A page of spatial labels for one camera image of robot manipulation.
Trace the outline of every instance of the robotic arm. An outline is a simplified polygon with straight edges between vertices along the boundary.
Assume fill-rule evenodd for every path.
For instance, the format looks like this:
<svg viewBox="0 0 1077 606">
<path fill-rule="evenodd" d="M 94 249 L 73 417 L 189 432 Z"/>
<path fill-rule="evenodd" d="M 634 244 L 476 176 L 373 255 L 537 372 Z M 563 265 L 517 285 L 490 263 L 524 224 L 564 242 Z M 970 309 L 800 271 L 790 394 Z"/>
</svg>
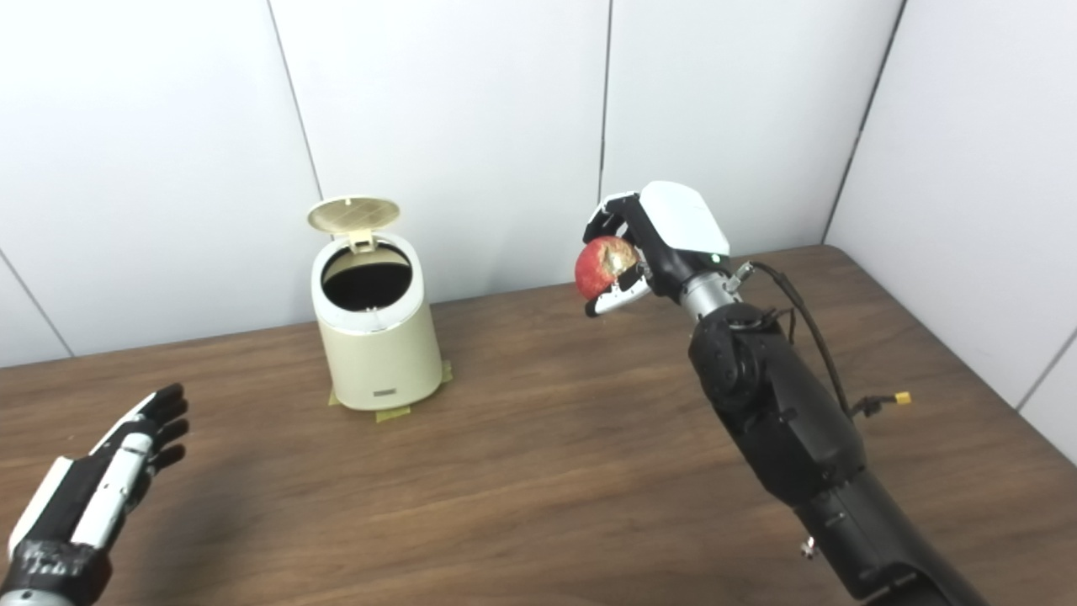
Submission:
<svg viewBox="0 0 1077 606">
<path fill-rule="evenodd" d="M 112 549 L 128 513 L 162 469 L 183 459 L 168 446 L 187 433 L 183 387 L 149 395 L 87 456 L 59 457 L 15 524 L 0 606 L 88 606 L 112 576 Z"/>
<path fill-rule="evenodd" d="M 698 192 L 653 182 L 605 198 L 584 241 L 620 235 L 641 260 L 586 306 L 597 316 L 648 291 L 696 323 L 688 349 L 703 393 L 764 488 L 791 507 L 856 600 L 871 606 L 987 606 L 917 532 L 868 470 L 837 372 L 803 301 L 784 274 L 761 263 L 729 265 L 729 242 Z M 777 320 L 742 300 L 756 269 L 770 272 L 801 311 L 824 352 L 838 401 L 803 365 Z"/>
</svg>

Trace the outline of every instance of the red apple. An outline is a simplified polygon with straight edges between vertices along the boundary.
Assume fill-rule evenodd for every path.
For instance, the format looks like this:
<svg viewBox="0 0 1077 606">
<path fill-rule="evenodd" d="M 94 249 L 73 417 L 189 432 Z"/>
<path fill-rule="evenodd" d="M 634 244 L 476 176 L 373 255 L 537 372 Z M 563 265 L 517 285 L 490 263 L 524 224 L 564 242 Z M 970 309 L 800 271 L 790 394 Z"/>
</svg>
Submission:
<svg viewBox="0 0 1077 606">
<path fill-rule="evenodd" d="M 576 257 L 576 287 L 590 300 L 639 260 L 635 249 L 625 239 L 599 236 Z"/>
</svg>

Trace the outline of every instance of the wooden table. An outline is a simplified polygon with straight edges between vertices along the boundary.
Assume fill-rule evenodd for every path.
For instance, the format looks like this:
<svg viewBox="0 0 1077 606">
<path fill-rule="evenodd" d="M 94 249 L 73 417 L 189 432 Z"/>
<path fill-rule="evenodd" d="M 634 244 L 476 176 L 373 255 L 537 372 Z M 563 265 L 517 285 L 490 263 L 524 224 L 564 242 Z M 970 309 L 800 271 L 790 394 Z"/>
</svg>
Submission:
<svg viewBox="0 0 1077 606">
<path fill-rule="evenodd" d="M 1077 604 L 1077 469 L 840 251 L 758 257 L 797 282 L 851 399 L 912 393 L 857 424 L 936 547 L 995 605 Z M 784 307 L 764 277 L 745 296 Z M 326 406 L 313 325 L 0 371 L 0 527 L 55 456 L 182 381 L 188 459 L 127 524 L 102 603 L 852 604 L 704 401 L 682 312 L 582 308 L 571 285 L 436 306 L 456 380 L 381 424 Z"/>
</svg>

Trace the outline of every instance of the open lid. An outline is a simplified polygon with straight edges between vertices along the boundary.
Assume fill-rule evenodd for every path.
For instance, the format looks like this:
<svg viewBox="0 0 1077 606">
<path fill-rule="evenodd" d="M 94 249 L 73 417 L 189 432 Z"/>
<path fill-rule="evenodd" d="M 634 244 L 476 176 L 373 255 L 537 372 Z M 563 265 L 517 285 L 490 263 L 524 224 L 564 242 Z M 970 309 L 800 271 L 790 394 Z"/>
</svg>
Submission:
<svg viewBox="0 0 1077 606">
<path fill-rule="evenodd" d="M 393 201 L 369 196 L 345 196 L 319 201 L 307 213 L 310 226 L 333 235 L 347 235 L 352 252 L 378 246 L 374 229 L 380 229 L 401 215 Z"/>
</svg>

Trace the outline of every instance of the cream trash can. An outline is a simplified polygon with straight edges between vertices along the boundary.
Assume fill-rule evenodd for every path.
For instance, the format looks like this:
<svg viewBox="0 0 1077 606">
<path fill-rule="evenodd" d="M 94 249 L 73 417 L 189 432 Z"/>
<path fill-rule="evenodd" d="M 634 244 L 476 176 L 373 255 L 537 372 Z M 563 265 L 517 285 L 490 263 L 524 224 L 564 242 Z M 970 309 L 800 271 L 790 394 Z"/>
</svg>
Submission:
<svg viewBox="0 0 1077 606">
<path fill-rule="evenodd" d="M 314 258 L 310 291 L 333 392 L 344 406 L 394 409 L 442 383 L 442 354 L 422 266 L 404 238 L 380 229 L 400 215 L 388 199 L 350 196 L 314 205 L 307 221 L 334 238 Z"/>
</svg>

